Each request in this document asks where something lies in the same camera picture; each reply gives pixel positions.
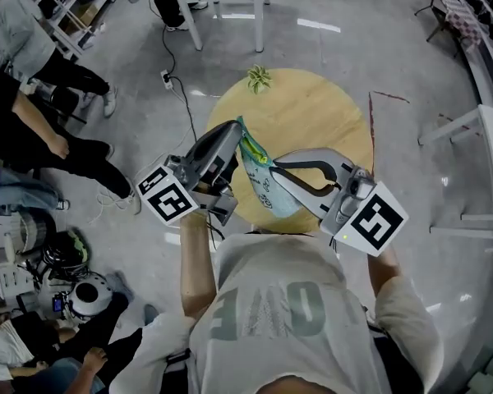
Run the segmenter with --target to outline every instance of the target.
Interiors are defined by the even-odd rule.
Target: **wooden tabletop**
[[[274,159],[298,149],[328,147],[355,164],[372,169],[371,133],[359,108],[337,85],[315,73],[295,69],[269,70],[270,89],[253,94],[247,78],[238,81],[217,102],[207,129],[243,116],[252,137]],[[281,233],[304,233],[318,229],[318,219],[304,208],[288,218],[276,218],[263,207],[252,189],[241,155],[234,172],[232,190],[238,200],[235,212],[255,226]],[[317,169],[292,173],[314,186],[327,181]]]

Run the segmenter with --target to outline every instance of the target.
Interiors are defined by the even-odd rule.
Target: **small green plant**
[[[254,92],[254,94],[258,94],[265,88],[269,88],[271,81],[272,78],[269,72],[262,66],[255,64],[248,71],[248,89]]]

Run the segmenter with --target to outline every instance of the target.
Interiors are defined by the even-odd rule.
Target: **power strip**
[[[161,79],[163,79],[164,88],[165,88],[166,90],[171,90],[171,89],[173,89],[172,81],[171,81],[171,80],[170,80],[170,78],[168,77],[168,70],[163,70],[163,71],[161,71]]]

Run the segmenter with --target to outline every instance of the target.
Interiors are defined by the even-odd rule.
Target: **sneaker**
[[[115,112],[117,107],[117,87],[109,86],[107,94],[103,95],[104,98],[104,117],[110,118]]]
[[[166,30],[168,32],[173,32],[174,30],[188,30],[188,24],[186,21],[184,21],[179,26],[168,26],[168,25],[166,25]]]
[[[203,10],[208,7],[208,2],[197,2],[193,6],[190,6],[190,10]]]
[[[122,272],[106,274],[105,278],[109,287],[111,287],[114,292],[122,293],[126,299],[128,299],[128,303],[131,303],[134,300],[135,296],[133,295],[133,291],[128,287]]]
[[[69,210],[69,200],[59,200],[55,210]]]
[[[92,92],[85,92],[82,95],[81,109],[88,108],[91,105],[91,103],[93,102],[95,96],[97,96],[97,94],[94,94]]]
[[[139,193],[137,193],[135,185],[128,177],[126,178],[126,181],[128,181],[128,184],[131,187],[131,193],[123,200],[128,204],[128,207],[125,209],[137,215],[141,212],[141,197],[139,196]]]
[[[115,148],[110,143],[107,143],[107,145],[109,146],[108,147],[108,153],[106,154],[106,160],[108,161],[109,159],[111,159],[111,157],[115,153]]]
[[[159,311],[152,304],[145,305],[145,325],[151,324],[159,316]]]

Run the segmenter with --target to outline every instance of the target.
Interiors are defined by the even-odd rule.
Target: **plastic bag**
[[[274,181],[269,170],[269,167],[274,166],[272,159],[252,138],[242,117],[237,120],[243,128],[243,138],[239,142],[241,158],[254,192],[275,217],[292,216],[301,207],[300,203]]]

